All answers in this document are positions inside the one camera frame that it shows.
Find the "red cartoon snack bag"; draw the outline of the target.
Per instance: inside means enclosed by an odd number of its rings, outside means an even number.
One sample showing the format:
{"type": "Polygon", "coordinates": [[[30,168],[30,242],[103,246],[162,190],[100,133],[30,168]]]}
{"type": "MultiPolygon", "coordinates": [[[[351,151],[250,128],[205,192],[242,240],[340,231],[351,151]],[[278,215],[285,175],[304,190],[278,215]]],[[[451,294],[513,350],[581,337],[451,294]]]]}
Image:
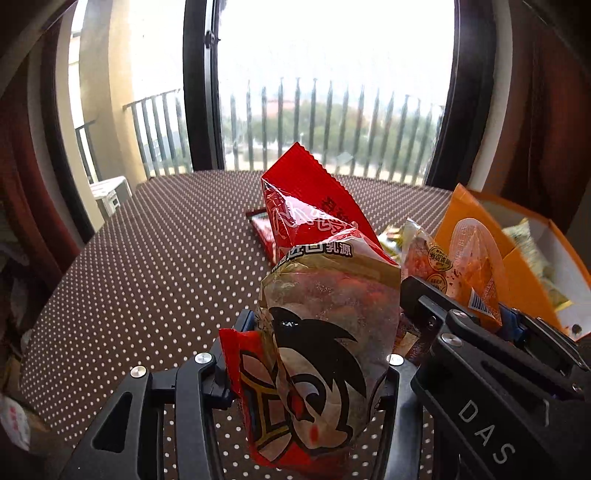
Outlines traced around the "red cartoon snack bag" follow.
{"type": "Polygon", "coordinates": [[[276,262],[256,327],[219,333],[231,389],[256,463],[339,479],[387,375],[401,269],[300,144],[263,174],[262,190],[276,262]]]}

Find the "orange cardboard box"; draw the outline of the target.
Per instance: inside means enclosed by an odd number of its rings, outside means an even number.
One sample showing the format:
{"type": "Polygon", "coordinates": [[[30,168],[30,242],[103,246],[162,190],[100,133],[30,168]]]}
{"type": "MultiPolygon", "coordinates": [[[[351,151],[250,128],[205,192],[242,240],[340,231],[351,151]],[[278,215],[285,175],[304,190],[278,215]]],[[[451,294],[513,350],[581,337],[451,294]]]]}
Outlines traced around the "orange cardboard box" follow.
{"type": "Polygon", "coordinates": [[[464,218],[483,223],[495,239],[507,279],[503,302],[532,317],[540,317],[575,341],[590,335],[590,274],[575,249],[556,224],[513,202],[457,185],[436,242],[448,249],[456,224],[464,218]],[[537,247],[552,267],[552,282],[568,299],[556,310],[542,283],[531,271],[525,257],[503,230],[526,219],[537,247]]]}

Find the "cream yellow biscuit pack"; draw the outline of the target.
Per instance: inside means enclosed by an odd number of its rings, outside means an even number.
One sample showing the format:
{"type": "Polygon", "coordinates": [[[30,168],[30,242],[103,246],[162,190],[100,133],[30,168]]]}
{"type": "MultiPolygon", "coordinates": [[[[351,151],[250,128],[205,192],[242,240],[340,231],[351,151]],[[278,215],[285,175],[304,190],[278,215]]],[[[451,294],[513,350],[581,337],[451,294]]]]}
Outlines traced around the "cream yellow biscuit pack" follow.
{"type": "Polygon", "coordinates": [[[534,241],[529,220],[523,218],[518,224],[505,227],[502,231],[520,250],[531,272],[548,294],[554,310],[558,312],[570,306],[572,301],[553,282],[554,268],[534,241]]]}

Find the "orange clear snack packet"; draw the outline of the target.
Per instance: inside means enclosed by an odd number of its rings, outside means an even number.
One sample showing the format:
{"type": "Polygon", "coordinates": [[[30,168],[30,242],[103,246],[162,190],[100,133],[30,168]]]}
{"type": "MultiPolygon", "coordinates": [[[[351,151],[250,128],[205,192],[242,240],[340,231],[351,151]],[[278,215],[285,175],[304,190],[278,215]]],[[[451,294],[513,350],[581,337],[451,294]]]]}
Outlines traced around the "orange clear snack packet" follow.
{"type": "Polygon", "coordinates": [[[502,328],[500,300],[507,293],[501,253],[488,230],[474,218],[454,227],[444,250],[418,223],[408,219],[402,228],[402,277],[425,280],[466,307],[486,330],[502,328]]]}

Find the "brown curtain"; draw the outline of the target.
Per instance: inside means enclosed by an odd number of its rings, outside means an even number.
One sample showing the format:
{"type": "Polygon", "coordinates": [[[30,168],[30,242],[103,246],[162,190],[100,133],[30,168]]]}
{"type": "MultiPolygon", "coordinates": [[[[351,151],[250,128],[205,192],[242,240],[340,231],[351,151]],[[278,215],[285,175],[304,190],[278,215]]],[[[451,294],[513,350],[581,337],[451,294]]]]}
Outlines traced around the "brown curtain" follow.
{"type": "Polygon", "coordinates": [[[505,198],[567,231],[590,182],[590,4],[513,1],[505,198]]]}

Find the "brown polka dot tablecloth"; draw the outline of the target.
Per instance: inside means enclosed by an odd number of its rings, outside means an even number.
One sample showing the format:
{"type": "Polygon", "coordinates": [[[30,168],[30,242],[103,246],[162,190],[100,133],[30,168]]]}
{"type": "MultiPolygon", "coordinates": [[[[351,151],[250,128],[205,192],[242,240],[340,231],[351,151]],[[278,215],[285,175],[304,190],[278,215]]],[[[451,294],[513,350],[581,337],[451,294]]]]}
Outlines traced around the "brown polka dot tablecloth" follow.
{"type": "Polygon", "coordinates": [[[270,263],[246,215],[262,207],[256,172],[156,178],[84,247],[21,367],[21,391],[55,437],[50,478],[133,367],[183,365],[256,307],[270,263]]]}

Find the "white air conditioner unit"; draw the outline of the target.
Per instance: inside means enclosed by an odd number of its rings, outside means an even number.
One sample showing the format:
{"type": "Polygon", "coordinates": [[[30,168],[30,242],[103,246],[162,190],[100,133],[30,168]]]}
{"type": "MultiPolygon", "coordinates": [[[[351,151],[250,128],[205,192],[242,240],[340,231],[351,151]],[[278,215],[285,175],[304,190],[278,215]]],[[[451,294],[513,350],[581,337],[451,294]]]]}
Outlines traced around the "white air conditioner unit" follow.
{"type": "Polygon", "coordinates": [[[105,221],[132,197],[132,191],[125,176],[91,183],[90,190],[105,221]]]}

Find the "small red snack packet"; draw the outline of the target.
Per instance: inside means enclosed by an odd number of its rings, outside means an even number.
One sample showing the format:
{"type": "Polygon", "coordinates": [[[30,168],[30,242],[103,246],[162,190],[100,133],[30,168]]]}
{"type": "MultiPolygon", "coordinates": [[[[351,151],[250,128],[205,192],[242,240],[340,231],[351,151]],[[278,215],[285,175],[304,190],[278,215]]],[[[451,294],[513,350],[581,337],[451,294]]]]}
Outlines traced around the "small red snack packet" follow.
{"type": "Polygon", "coordinates": [[[249,220],[256,237],[259,239],[259,243],[263,246],[266,259],[270,261],[271,265],[276,266],[276,242],[274,241],[273,228],[266,208],[247,211],[245,217],[249,220]]]}

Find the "balcony metal railing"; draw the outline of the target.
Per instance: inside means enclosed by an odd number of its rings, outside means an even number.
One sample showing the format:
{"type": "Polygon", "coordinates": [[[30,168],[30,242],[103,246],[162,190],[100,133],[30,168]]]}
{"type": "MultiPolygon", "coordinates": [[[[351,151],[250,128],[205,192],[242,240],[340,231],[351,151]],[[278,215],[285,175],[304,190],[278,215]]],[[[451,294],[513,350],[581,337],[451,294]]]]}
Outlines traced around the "balcony metal railing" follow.
{"type": "MultiPolygon", "coordinates": [[[[134,100],[122,108],[148,178],[192,169],[183,90],[134,100]]],[[[224,169],[263,171],[300,143],[332,174],[423,185],[445,109],[410,95],[335,91],[318,82],[247,87],[222,102],[224,169]]]]}

